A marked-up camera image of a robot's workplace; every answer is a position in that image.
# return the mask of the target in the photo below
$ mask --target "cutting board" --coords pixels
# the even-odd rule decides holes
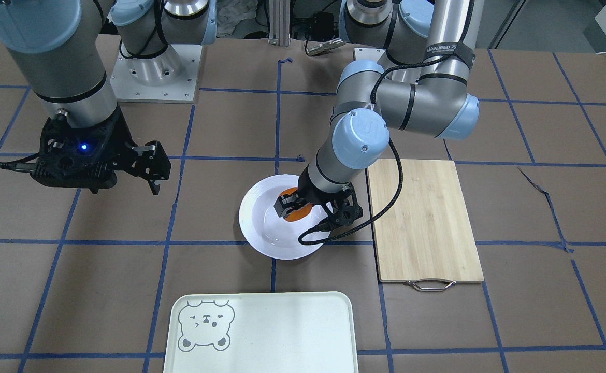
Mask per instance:
[[[402,168],[400,198],[374,222],[381,281],[483,281],[455,163],[402,159]],[[379,159],[367,172],[377,214],[397,189],[395,159]]]

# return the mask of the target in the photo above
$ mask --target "metal base plate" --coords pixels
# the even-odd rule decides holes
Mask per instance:
[[[177,51],[185,71],[167,85],[152,87],[138,82],[127,61],[117,57],[110,82],[114,94],[120,102],[167,102],[172,104],[193,104],[197,97],[197,79],[201,63],[201,45],[172,45]]]
[[[385,49],[375,48],[354,48],[353,59],[355,60],[372,60],[374,62],[379,61],[381,56],[384,54]]]

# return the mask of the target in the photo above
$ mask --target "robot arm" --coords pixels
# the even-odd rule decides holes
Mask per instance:
[[[135,66],[143,68],[138,73],[136,67],[135,74],[152,85],[177,72],[167,70],[173,49],[164,33],[172,42],[215,38],[215,0],[169,0],[164,5],[163,0],[0,0],[0,41],[49,116],[39,152],[0,162],[0,168],[29,173],[48,187],[92,193],[113,187],[116,171],[123,170],[147,180],[158,194],[171,163],[160,142],[138,146],[132,140],[95,48],[110,9],[121,24],[126,47],[139,50]]]
[[[356,0],[360,4],[366,1]],[[298,189],[276,201],[280,217],[288,218],[312,204],[324,206],[329,215],[325,231],[353,224],[363,212],[351,180],[386,149],[388,129],[443,139],[463,139],[471,133],[478,120],[478,99],[466,93],[473,59],[470,53],[471,58],[466,56],[464,46],[475,46],[482,7],[482,0],[436,1],[424,61],[442,62],[424,68],[417,84],[381,80],[385,70],[374,61],[358,60],[345,68],[329,137],[300,175]],[[458,44],[468,19],[471,23],[464,43]]]

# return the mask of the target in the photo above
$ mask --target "metal handle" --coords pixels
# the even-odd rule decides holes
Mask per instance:
[[[425,281],[425,282],[433,281],[433,282],[443,283],[445,286],[443,288],[423,288],[422,286],[420,286],[418,284],[419,282],[422,282],[422,281]],[[418,291],[440,292],[440,291],[444,291],[449,288],[452,288],[452,286],[457,284],[457,281],[455,281],[455,280],[450,281],[450,280],[444,280],[444,279],[422,279],[422,280],[418,280],[418,281],[406,281],[405,284],[411,286],[412,288],[414,288],[415,290],[418,290]]]

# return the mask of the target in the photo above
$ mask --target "cartoon bear face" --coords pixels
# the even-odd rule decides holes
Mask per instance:
[[[228,333],[232,321],[234,308],[229,305],[229,301],[218,304],[213,300],[197,305],[186,302],[178,316],[182,332],[178,348],[189,352],[195,346],[213,345],[218,351],[225,350],[229,347]]]

